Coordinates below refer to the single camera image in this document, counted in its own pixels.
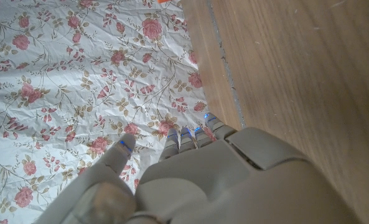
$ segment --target rose pattern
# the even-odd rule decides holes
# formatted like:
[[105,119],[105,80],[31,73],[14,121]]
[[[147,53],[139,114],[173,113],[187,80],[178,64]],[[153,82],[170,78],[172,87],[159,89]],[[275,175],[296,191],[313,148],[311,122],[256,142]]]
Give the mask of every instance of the rose pattern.
[[14,197],[16,204],[21,208],[28,206],[32,199],[34,199],[32,196],[32,190],[28,187],[21,188],[21,190]]
[[91,143],[90,150],[97,154],[101,154],[105,151],[107,145],[108,142],[105,138],[97,137],[97,139]]
[[23,83],[21,88],[21,96],[28,97],[28,102],[33,103],[42,96],[39,90],[34,90],[32,85]]
[[15,38],[12,40],[12,44],[14,44],[18,49],[27,50],[30,42],[27,36],[20,34],[15,36]]
[[72,37],[72,42],[74,42],[74,43],[79,43],[79,40],[80,40],[80,33],[79,33],[79,32],[77,32],[77,33],[75,33],[75,34],[73,35],[73,37]]
[[143,4],[0,1],[0,204],[10,203],[0,221],[33,223],[29,210],[46,209],[126,133],[138,143],[121,175],[133,190],[148,148],[203,120],[183,13]]
[[80,0],[80,5],[83,7],[90,7],[93,4],[93,0]]
[[137,125],[133,123],[128,124],[123,130],[128,134],[137,134],[139,131]]
[[76,16],[71,16],[70,18],[69,18],[69,20],[68,20],[68,26],[70,26],[70,27],[72,27],[72,28],[74,28],[74,29],[76,29],[76,28],[78,28],[78,26],[79,26],[79,18],[78,17],[76,17]]
[[21,28],[26,28],[29,26],[29,18],[28,17],[23,17],[19,20],[18,24],[20,25]]
[[142,56],[142,62],[144,62],[144,63],[147,63],[150,59],[151,59],[151,54],[150,53],[145,53]]
[[27,175],[32,175],[36,173],[36,166],[35,166],[35,162],[31,161],[31,162],[26,162],[24,164],[24,172]]
[[173,125],[174,123],[172,121],[161,121],[158,128],[158,132],[166,136],[168,130],[170,130],[170,128],[173,128]]
[[162,32],[162,26],[157,19],[148,18],[141,25],[143,34],[150,39],[156,39]]
[[203,109],[205,109],[207,105],[205,103],[202,102],[198,102],[195,106],[194,106],[194,110],[195,111],[203,111]]
[[197,60],[195,59],[195,54],[193,51],[191,51],[190,55],[189,55],[189,60],[191,63],[196,64]]
[[124,51],[123,50],[117,50],[114,52],[114,54],[111,57],[111,64],[119,65],[121,61],[125,59]]
[[120,22],[117,22],[116,23],[116,30],[118,32],[120,32],[121,34],[123,34],[123,32],[124,32],[124,25],[122,25],[122,23],[120,23]]

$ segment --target white sheet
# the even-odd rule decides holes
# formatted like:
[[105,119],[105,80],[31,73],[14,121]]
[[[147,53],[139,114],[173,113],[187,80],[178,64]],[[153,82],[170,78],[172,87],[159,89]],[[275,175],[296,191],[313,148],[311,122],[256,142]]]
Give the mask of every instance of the white sheet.
[[123,133],[134,190],[206,112],[180,1],[0,0],[0,223],[31,223]]

